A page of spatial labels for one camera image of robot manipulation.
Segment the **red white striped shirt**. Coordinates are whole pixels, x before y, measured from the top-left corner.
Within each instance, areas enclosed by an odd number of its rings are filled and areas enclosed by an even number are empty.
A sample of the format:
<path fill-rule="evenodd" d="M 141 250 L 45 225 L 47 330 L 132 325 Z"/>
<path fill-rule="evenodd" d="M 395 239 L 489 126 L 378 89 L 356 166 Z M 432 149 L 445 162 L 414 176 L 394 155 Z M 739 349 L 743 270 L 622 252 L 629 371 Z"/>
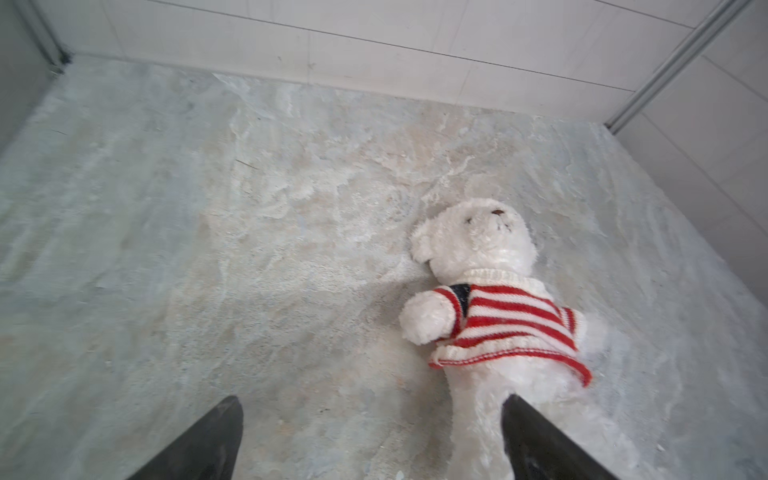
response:
<path fill-rule="evenodd" d="M 448 334 L 430 358 L 435 369 L 465 367 L 507 357 L 560 363 L 588 386 L 592 373 L 580 359 L 584 315 L 555 303 L 534 278 L 473 269 L 461 281 L 434 289 L 451 306 Z"/>

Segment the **white plush teddy bear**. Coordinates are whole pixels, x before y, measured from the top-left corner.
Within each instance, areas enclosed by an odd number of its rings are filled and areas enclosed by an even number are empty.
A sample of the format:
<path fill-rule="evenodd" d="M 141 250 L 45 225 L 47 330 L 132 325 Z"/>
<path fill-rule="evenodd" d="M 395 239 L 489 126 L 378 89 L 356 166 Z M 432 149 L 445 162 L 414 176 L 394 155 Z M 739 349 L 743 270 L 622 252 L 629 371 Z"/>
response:
<path fill-rule="evenodd" d="M 502 406 L 519 395 L 623 478 L 639 456 L 588 398 L 587 359 L 605 349 L 597 316 L 560 305 L 533 275 L 538 252 L 524 219 L 493 199 L 469 199 L 421 223 L 410 238 L 416 262 L 437 286 L 399 316 L 406 340 L 430 344 L 452 399 L 450 479 L 510 479 Z"/>

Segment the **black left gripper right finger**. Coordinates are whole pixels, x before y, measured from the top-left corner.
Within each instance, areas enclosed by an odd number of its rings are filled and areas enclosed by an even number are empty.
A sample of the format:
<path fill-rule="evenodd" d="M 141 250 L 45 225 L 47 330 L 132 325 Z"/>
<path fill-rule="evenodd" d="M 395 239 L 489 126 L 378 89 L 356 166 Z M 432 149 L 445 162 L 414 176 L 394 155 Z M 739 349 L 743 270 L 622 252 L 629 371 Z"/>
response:
<path fill-rule="evenodd" d="M 517 394 L 502 406 L 501 431 L 515 479 L 617 479 Z"/>

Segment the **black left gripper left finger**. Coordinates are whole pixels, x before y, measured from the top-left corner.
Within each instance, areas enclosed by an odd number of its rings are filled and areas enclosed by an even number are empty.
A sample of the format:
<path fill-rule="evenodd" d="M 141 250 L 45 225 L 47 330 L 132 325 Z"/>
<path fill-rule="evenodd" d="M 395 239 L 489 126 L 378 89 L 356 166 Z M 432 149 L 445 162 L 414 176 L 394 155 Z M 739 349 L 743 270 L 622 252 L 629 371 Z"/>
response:
<path fill-rule="evenodd" d="M 237 396 L 224 398 L 129 480 L 221 479 L 233 476 L 244 426 Z"/>

